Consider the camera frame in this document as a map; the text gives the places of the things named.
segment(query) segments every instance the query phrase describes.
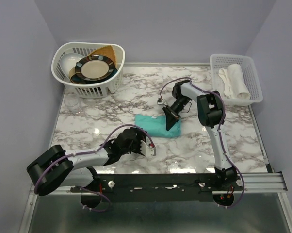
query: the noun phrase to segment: clear glass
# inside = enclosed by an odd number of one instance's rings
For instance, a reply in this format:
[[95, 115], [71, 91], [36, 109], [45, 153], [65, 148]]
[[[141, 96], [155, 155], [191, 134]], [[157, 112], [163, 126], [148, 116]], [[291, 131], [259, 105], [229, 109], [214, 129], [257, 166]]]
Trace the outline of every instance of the clear glass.
[[81, 100], [74, 93], [66, 94], [64, 104], [73, 114], [79, 114], [82, 112]]

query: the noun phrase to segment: white plastic basket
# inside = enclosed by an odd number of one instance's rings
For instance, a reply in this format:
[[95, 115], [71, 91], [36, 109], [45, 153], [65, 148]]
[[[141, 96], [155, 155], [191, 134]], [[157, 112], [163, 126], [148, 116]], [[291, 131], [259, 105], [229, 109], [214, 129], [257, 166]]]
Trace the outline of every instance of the white plastic basket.
[[[115, 51], [118, 69], [117, 73], [110, 79], [96, 84], [74, 84], [63, 74], [59, 61], [61, 57], [67, 53], [78, 53], [82, 56], [87, 56], [95, 49], [100, 47], [112, 45]], [[107, 96], [108, 90], [114, 93], [122, 82], [123, 71], [122, 67], [125, 62], [125, 51], [124, 49], [116, 44], [102, 44], [102, 43], [85, 43], [85, 42], [69, 42], [62, 45], [55, 53], [52, 64], [51, 72], [56, 80], [63, 83], [68, 90], [75, 92], [79, 97], [82, 98], [102, 98]]]
[[[248, 106], [252, 103], [258, 103], [262, 101], [262, 91], [259, 83], [257, 71], [252, 58], [240, 55], [230, 55], [230, 54], [213, 54], [210, 56], [211, 63], [211, 76], [213, 90], [219, 91], [225, 104], [227, 105], [239, 105]], [[221, 68], [227, 69], [231, 64], [239, 64], [242, 68], [244, 83], [251, 94], [249, 100], [241, 99], [227, 99], [224, 96], [224, 82], [218, 76], [218, 71]]]

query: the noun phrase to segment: rolled white towel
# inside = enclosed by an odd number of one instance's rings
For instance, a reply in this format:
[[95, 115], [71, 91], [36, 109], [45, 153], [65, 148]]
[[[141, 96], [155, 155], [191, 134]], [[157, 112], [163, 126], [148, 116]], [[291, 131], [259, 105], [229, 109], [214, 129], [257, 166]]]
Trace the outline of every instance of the rolled white towel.
[[238, 64], [229, 65], [227, 73], [228, 78], [230, 79], [232, 90], [236, 98], [249, 100], [251, 98], [251, 94], [249, 93], [246, 85], [244, 84], [244, 77], [241, 66]]
[[225, 85], [225, 89], [224, 89], [224, 95], [228, 98], [228, 99], [235, 99], [236, 97], [234, 96], [233, 90], [232, 90], [232, 86], [231, 86], [231, 81], [228, 77], [228, 73], [226, 69], [220, 69], [218, 71], [218, 76], [223, 80], [224, 85]]

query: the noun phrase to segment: marble countertop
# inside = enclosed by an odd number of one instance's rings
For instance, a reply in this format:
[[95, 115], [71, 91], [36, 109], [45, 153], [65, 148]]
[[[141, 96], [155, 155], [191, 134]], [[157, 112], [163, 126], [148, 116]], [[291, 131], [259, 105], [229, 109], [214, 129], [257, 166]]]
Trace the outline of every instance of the marble countertop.
[[[135, 114], [163, 115], [157, 97], [162, 86], [179, 77], [211, 90], [209, 66], [124, 67], [123, 84], [102, 99], [82, 99], [83, 112], [73, 115], [62, 103], [52, 144], [65, 150], [95, 148], [108, 134], [123, 124], [134, 124]], [[162, 96], [172, 104], [173, 84]], [[225, 129], [231, 158], [241, 172], [267, 172], [252, 117], [247, 107], [227, 106]], [[153, 138], [157, 155], [127, 154], [112, 165], [96, 167], [98, 173], [205, 173], [212, 172], [214, 155], [210, 138], [198, 118], [193, 102], [189, 113], [181, 114], [181, 136]], [[122, 130], [114, 134], [115, 138]]]

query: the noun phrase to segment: purple wall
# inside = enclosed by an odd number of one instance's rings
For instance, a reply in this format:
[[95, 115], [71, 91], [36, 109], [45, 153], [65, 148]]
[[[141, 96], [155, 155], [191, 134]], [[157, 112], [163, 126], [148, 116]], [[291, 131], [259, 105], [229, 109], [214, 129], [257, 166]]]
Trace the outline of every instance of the purple wall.
[[254, 59], [264, 97], [253, 110], [292, 206], [292, 0], [277, 0], [247, 55]]
[[57, 47], [33, 0], [0, 0], [0, 233], [18, 232], [26, 167], [50, 141], [63, 91], [50, 71]]
[[127, 62], [245, 54], [275, 0], [35, 0], [58, 44], [120, 44]]

